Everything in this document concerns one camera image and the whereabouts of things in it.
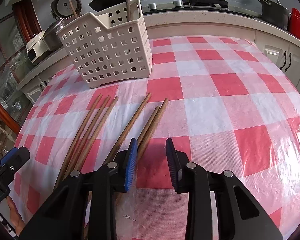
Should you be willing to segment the left hand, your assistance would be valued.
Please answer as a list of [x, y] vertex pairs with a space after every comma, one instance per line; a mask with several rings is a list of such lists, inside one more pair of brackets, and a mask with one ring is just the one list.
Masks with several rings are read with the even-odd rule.
[[10, 209], [11, 223], [15, 228], [16, 235], [19, 236], [20, 233], [22, 232], [23, 228], [25, 228], [25, 223], [24, 223], [20, 213], [18, 212], [17, 207], [16, 207], [14, 201], [12, 200], [12, 198], [10, 196], [7, 196], [6, 200], [7, 200], [7, 205]]

